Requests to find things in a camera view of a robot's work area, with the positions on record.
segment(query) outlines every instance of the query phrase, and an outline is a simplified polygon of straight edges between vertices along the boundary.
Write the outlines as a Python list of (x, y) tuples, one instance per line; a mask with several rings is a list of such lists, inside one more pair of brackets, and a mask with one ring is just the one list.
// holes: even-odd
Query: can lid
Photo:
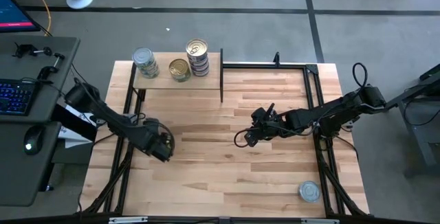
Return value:
[(176, 59), (170, 63), (170, 72), (173, 75), (179, 76), (185, 74), (186, 71), (188, 71), (188, 63), (184, 59)]
[(199, 38), (193, 39), (186, 44), (186, 52), (191, 56), (201, 56), (208, 51), (208, 44)]
[(150, 60), (152, 52), (148, 48), (140, 47), (133, 53), (133, 61), (137, 63), (146, 63)]
[(298, 191), (302, 199), (309, 203), (315, 203), (320, 197), (318, 185), (313, 181), (306, 181), (299, 185)]

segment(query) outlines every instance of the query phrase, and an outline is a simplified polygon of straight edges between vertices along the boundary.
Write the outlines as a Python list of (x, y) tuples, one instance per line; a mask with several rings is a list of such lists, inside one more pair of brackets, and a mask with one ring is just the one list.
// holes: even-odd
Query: wooden platform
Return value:
[[(130, 61), (115, 63), (106, 102), (122, 112), (131, 70)], [(341, 95), (336, 66), (319, 65), (324, 101)], [(167, 125), (177, 140), (168, 163), (135, 151), (124, 214), (159, 216), (323, 217), (322, 199), (306, 203), (298, 184), (320, 183), (312, 137), (291, 137), (237, 148), (232, 139), (250, 126), (250, 114), (272, 102), (277, 111), (307, 108), (299, 70), (226, 69), (224, 103), (219, 91), (148, 90), (142, 111)], [(102, 127), (97, 139), (108, 135)], [(349, 133), (342, 137), (352, 142)], [(95, 146), (82, 191), (84, 208), (104, 188), (116, 138)], [(354, 151), (334, 141), (341, 184), (368, 212)], [(333, 209), (334, 191), (329, 187)]]
[(197, 77), (191, 74), (186, 82), (176, 82), (168, 70), (170, 63), (175, 59), (182, 58), (188, 62), (186, 52), (155, 52), (154, 57), (160, 74), (156, 78), (148, 79), (136, 70), (133, 83), (136, 89), (220, 89), (220, 53), (208, 53), (208, 75)]

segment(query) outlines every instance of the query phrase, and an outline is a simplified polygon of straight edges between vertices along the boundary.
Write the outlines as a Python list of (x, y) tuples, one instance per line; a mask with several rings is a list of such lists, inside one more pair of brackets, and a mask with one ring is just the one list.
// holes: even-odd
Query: gray floor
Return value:
[[(17, 1), (41, 5), (40, 0)], [(65, 0), (47, 2), (65, 5)], [(313, 0), (313, 4), (323, 10), (440, 10), (440, 0)], [(306, 8), (305, 0), (95, 0), (92, 6)], [(47, 23), (45, 12), (30, 14), (42, 25)], [(356, 62), (368, 67), (368, 81), (378, 86), (387, 100), (440, 62), (440, 16), (318, 15), (316, 20), (325, 62), (337, 65), (344, 92), (356, 88), (351, 75)], [(285, 62), (316, 62), (306, 14), (53, 12), (52, 34), (81, 38), (76, 67), (103, 96), (113, 62), (129, 60), (141, 45), (154, 51), (178, 52), (188, 39), (201, 37), (208, 41), (210, 51), (224, 48), (225, 60), (268, 61), (279, 51)], [(65, 89), (71, 86), (70, 80)], [(397, 109), (362, 116), (353, 136), (371, 213), (438, 223), (440, 180), (406, 179), (402, 174), (407, 166), (418, 164), (419, 157)], [(40, 194), (28, 209), (0, 208), (0, 219), (74, 212), (86, 170), (84, 166), (58, 167), (53, 176), (58, 186), (54, 192)]]

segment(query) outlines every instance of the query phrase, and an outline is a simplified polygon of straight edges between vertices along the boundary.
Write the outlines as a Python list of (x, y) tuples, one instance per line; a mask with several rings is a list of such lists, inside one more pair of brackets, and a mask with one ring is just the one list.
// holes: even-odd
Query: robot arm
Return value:
[(360, 114), (385, 111), (385, 99), (377, 87), (366, 85), (336, 100), (313, 109), (295, 109), (281, 114), (275, 112), (274, 104), (266, 111), (259, 108), (251, 114), (252, 127), (247, 129), (245, 140), (251, 147), (261, 140), (271, 140), (293, 135), (307, 136), (319, 127), (321, 135), (334, 137), (341, 126), (356, 121)]
[[(174, 137), (166, 126), (158, 120), (147, 118), (144, 125), (132, 123), (130, 118), (110, 109), (100, 99), (99, 90), (88, 83), (75, 78), (73, 87), (65, 96), (65, 102), (81, 113), (90, 112), (97, 118), (107, 121), (110, 131), (118, 136), (127, 137), (137, 149), (154, 156), (160, 161), (169, 161), (174, 151)], [(168, 133), (160, 133), (159, 127)]]

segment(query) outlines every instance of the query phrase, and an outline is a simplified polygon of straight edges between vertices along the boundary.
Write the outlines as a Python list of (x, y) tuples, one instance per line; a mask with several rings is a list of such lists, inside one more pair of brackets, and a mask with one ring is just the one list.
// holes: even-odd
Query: monitor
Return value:
[(40, 27), (15, 0), (0, 0), (0, 32), (36, 32)]

